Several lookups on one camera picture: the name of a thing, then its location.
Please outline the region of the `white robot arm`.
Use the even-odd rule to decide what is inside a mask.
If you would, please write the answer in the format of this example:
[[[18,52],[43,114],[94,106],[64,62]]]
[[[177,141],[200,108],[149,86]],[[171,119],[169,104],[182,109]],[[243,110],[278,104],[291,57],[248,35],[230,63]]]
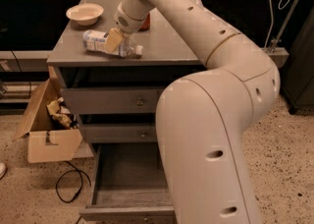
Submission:
[[[253,41],[193,0],[123,0],[115,48],[157,9],[204,65],[161,94],[160,155],[178,224],[263,224],[241,145],[274,105],[280,75]]]

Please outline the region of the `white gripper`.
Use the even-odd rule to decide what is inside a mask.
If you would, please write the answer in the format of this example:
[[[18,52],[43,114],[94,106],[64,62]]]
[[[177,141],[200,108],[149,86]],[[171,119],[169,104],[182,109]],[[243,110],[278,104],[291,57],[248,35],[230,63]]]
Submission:
[[[111,28],[105,42],[105,49],[112,53],[123,42],[124,35],[137,32],[145,22],[147,14],[144,13],[140,18],[132,18],[120,3],[114,15],[117,28]]]

